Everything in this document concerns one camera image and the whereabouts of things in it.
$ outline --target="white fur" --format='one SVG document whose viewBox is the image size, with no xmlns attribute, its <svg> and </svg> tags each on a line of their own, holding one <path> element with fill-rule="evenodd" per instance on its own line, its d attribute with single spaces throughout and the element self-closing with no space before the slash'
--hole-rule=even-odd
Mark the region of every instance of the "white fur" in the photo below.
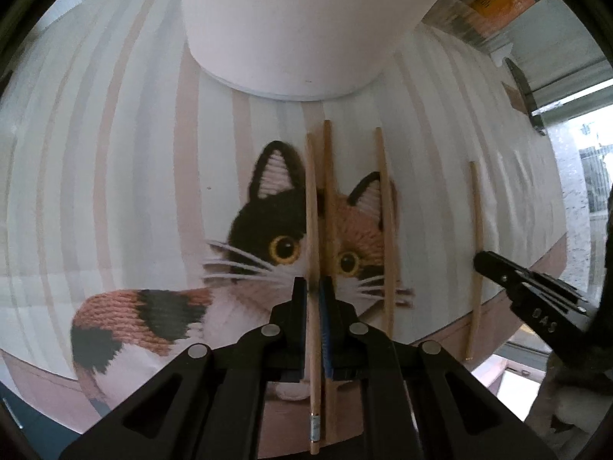
<svg viewBox="0 0 613 460">
<path fill-rule="evenodd" d="M 359 297 L 360 287 L 360 280 L 354 276 L 338 275 L 336 277 L 336 298 L 340 301 L 353 304 L 358 316 L 372 307 L 377 301 L 383 299 L 383 297 L 377 299 L 374 296 L 371 299 Z"/>
<path fill-rule="evenodd" d="M 292 298 L 293 279 L 305 275 L 307 260 L 301 251 L 293 264 L 272 268 L 269 276 L 276 281 L 271 284 L 239 280 L 213 289 L 213 302 L 203 319 L 206 343 L 212 348 L 234 344 L 245 332 L 268 323 L 272 308 Z"/>
<path fill-rule="evenodd" d="M 270 389 L 276 396 L 286 401 L 300 401 L 311 396 L 311 385 L 307 381 L 274 382 Z"/>
<path fill-rule="evenodd" d="M 124 344 L 108 364 L 105 373 L 94 370 L 94 379 L 105 394 L 107 405 L 115 408 L 171 359 L 135 344 Z"/>
</svg>

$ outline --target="cat whisker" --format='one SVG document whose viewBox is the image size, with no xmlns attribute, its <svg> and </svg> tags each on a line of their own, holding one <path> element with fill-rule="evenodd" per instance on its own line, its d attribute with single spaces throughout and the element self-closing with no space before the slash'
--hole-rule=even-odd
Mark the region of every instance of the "cat whisker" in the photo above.
<svg viewBox="0 0 613 460">
<path fill-rule="evenodd" d="M 267 270 L 270 270 L 270 271 L 275 270 L 274 264 L 269 263 L 268 261 L 264 261 L 264 259 L 261 259 L 258 256 L 254 256 L 253 254 L 243 251 L 242 249 L 238 249 L 237 247 L 232 247 L 229 244 L 219 242 L 217 240 L 207 240 L 207 244 L 209 244 L 213 248 L 230 251 L 232 253 L 236 253 L 240 256 L 243 256 L 244 258 L 251 259 L 254 263 L 257 263 L 260 266 L 263 266 Z"/>
<path fill-rule="evenodd" d="M 367 287 L 358 287 L 358 290 L 360 290 L 361 292 L 382 291 L 383 290 L 383 285 L 372 285 L 372 286 L 367 286 Z M 410 290 L 410 289 L 404 289 L 402 287 L 396 287 L 396 294 L 398 294 L 399 292 L 406 291 L 406 290 Z"/>
<path fill-rule="evenodd" d="M 396 295 L 413 297 L 415 296 L 415 291 L 410 287 L 396 287 Z"/>
<path fill-rule="evenodd" d="M 202 268 L 206 273 L 230 273 L 230 268 L 224 265 L 203 264 Z"/>
<path fill-rule="evenodd" d="M 364 292 L 364 291 L 357 291 L 357 293 L 358 294 L 365 294 L 366 296 L 374 296 L 374 297 L 380 297 L 380 298 L 384 297 L 383 291 L 379 291 L 379 293 L 377 293 L 377 294 L 372 294 L 370 292 Z M 396 292 L 394 297 L 396 299 L 406 299 L 406 298 L 413 297 L 413 296 L 411 294 L 401 294 L 401 293 Z"/>
<path fill-rule="evenodd" d="M 232 280 L 260 280 L 271 283 L 282 283 L 283 279 L 271 274 L 240 274 L 240 273 L 208 273 L 201 277 L 203 280 L 222 278 Z"/>
<path fill-rule="evenodd" d="M 358 292 L 355 294 L 356 297 L 360 297 L 361 299 L 371 299 L 375 301 L 383 300 L 383 296 L 377 296 L 376 294 L 367 294 L 365 292 Z M 411 306 L 411 301 L 409 299 L 404 299 L 403 297 L 396 296 L 394 300 L 394 304 L 398 306 Z"/>
<path fill-rule="evenodd" d="M 210 266 L 235 266 L 237 268 L 243 268 L 243 270 L 256 271 L 258 273 L 268 274 L 271 270 L 259 268 L 245 263 L 239 263 L 236 261 L 226 261 L 225 259 L 207 259 L 202 262 L 204 269 L 208 269 Z"/>
<path fill-rule="evenodd" d="M 360 281 L 357 283 L 357 285 L 369 284 L 369 283 L 376 282 L 376 281 L 378 281 L 378 280 L 383 280 L 383 279 L 385 279 L 385 276 L 384 276 L 384 275 L 382 275 L 382 274 L 378 274 L 378 275 L 376 275 L 376 276 L 370 276 L 369 278 L 365 278 L 365 279 L 363 279 L 363 280 L 360 280 Z"/>
</svg>

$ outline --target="cat face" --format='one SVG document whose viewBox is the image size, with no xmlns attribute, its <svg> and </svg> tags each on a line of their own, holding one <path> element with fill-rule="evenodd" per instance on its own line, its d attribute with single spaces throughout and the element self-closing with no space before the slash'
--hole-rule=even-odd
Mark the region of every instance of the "cat face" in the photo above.
<svg viewBox="0 0 613 460">
<path fill-rule="evenodd" d="M 336 296 L 362 315 L 383 297 L 379 173 L 370 173 L 348 197 L 337 199 Z M 289 145 L 273 141 L 257 161 L 249 202 L 234 219 L 228 242 L 209 242 L 222 256 L 205 262 L 206 284 L 229 284 L 239 299 L 269 312 L 291 298 L 294 277 L 307 276 L 306 230 L 300 157 Z M 402 292 L 396 302 L 409 304 Z"/>
<path fill-rule="evenodd" d="M 336 296 L 363 314 L 382 299 L 381 182 L 373 172 L 336 203 Z"/>
<path fill-rule="evenodd" d="M 273 141 L 256 163 L 249 202 L 232 222 L 228 242 L 209 243 L 223 255 L 205 262 L 205 282 L 230 284 L 238 297 L 268 311 L 288 301 L 293 279 L 307 274 L 306 220 L 300 157 Z"/>
</svg>

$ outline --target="cat paw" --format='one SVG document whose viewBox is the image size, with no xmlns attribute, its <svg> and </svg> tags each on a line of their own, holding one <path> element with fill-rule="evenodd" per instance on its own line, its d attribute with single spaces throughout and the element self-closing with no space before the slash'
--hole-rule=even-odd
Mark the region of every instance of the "cat paw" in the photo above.
<svg viewBox="0 0 613 460">
<path fill-rule="evenodd" d="M 311 395 L 308 382 L 279 382 L 273 386 L 274 396 L 284 401 L 301 401 Z"/>
</svg>

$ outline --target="metal rivet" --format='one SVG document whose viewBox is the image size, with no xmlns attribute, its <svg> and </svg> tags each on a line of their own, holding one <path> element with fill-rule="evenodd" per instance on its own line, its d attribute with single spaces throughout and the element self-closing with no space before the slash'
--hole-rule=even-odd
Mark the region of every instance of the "metal rivet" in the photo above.
<svg viewBox="0 0 613 460">
<path fill-rule="evenodd" d="M 274 323 L 269 323 L 268 325 L 262 327 L 262 333 L 266 337 L 274 337 L 275 335 L 281 333 L 281 327 L 279 325 L 275 325 Z"/>
<path fill-rule="evenodd" d="M 355 335 L 364 335 L 369 331 L 369 326 L 361 321 L 357 321 L 349 325 L 349 331 Z"/>
<path fill-rule="evenodd" d="M 194 344 L 188 349 L 188 355 L 194 359 L 202 358 L 206 353 L 208 353 L 208 347 L 204 344 Z"/>
<path fill-rule="evenodd" d="M 427 355 L 437 355 L 441 352 L 441 345 L 435 340 L 427 340 L 422 344 L 422 351 Z"/>
</svg>

